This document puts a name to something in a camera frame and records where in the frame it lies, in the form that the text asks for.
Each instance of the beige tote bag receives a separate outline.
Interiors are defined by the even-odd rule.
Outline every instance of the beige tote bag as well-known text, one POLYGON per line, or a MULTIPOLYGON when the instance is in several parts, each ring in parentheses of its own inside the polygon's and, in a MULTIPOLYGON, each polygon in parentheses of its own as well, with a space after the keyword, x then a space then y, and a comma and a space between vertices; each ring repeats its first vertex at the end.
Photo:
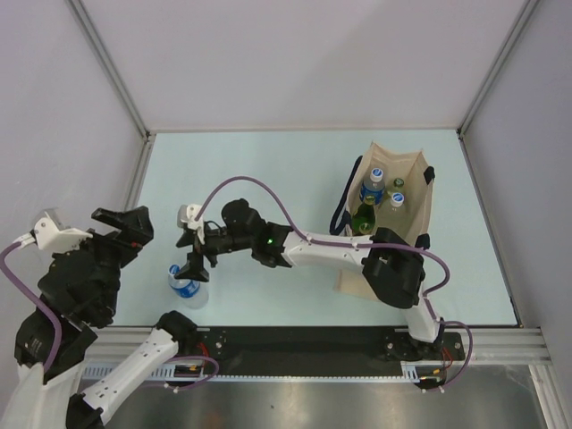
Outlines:
MULTIPOLYGON (((383 170, 386 186, 393 183, 398 177, 405 181, 403 194, 405 195, 405 204, 408 206, 406 220, 408 228, 406 228, 405 237, 401 238, 410 246, 428 249, 430 240, 427 230, 431 217, 434 168, 429 166, 425 160, 423 151, 396 154, 374 142, 354 165, 340 204, 330 223, 330 233, 340 235, 345 232, 346 236, 352 235, 351 214, 355 213, 361 203, 359 200, 361 183, 376 167, 383 170), (336 224, 340 215, 341 221, 336 224)), ((383 219, 378 218, 374 231, 383 226, 383 219)), ((336 290, 361 298, 378 300, 360 273, 341 271, 336 290)))

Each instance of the green glass bottle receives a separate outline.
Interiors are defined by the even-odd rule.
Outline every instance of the green glass bottle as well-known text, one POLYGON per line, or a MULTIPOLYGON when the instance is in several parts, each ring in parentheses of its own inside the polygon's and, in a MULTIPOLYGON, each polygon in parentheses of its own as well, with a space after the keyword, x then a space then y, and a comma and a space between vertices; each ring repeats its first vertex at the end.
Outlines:
POLYGON ((375 227, 375 195, 367 195, 351 216, 351 230, 355 236, 368 235, 375 227))

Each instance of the metal plate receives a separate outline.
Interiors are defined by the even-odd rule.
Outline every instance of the metal plate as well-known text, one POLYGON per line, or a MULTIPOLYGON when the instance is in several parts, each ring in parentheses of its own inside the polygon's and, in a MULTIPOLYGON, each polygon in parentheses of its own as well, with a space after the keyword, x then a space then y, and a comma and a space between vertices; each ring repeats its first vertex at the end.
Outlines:
POLYGON ((543 429, 527 366, 473 366, 444 394, 412 384, 207 383, 140 388, 106 429, 543 429))

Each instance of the cable connector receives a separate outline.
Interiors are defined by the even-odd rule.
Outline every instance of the cable connector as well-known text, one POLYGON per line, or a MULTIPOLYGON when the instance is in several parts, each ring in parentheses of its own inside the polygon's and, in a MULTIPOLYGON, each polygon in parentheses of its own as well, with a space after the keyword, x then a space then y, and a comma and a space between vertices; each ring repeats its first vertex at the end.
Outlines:
POLYGON ((188 206, 181 206, 177 214, 177 226, 179 228, 187 228, 197 232, 197 237, 201 244, 205 244, 205 217, 196 216, 200 212, 202 206, 199 204, 189 204, 188 206))
POLYGON ((29 232, 27 234, 21 235, 20 237, 18 237, 16 240, 13 241, 13 243, 20 243, 19 249, 26 248, 27 246, 29 246, 30 244, 34 244, 35 242, 36 239, 29 232))
POLYGON ((80 247, 85 239, 93 235, 89 232, 63 226, 54 209, 44 210, 34 225, 34 234, 40 250, 51 253, 65 253, 80 247))

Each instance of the black bag strap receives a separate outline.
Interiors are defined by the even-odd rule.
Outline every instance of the black bag strap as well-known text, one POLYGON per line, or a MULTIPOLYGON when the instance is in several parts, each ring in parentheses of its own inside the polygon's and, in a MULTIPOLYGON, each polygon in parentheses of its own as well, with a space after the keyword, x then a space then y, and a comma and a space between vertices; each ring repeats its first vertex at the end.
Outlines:
POLYGON ((415 247, 422 248, 424 250, 429 250, 429 248, 431 247, 431 238, 429 237, 429 234, 425 233, 417 237, 417 240, 415 242, 415 247))
POLYGON ((358 170, 362 157, 363 156, 359 156, 354 163, 354 168, 351 170, 348 182, 346 183, 346 188, 343 190, 343 194, 341 194, 340 203, 336 207, 335 212, 333 212, 332 220, 330 221, 330 235, 340 235, 346 225, 351 223, 351 214, 349 214, 347 210, 344 210, 343 213, 341 211, 343 210, 343 207, 346 204, 346 200, 348 199, 349 186, 356 176, 356 171, 358 170), (336 222, 338 221, 340 215, 340 224, 336 226, 336 222))

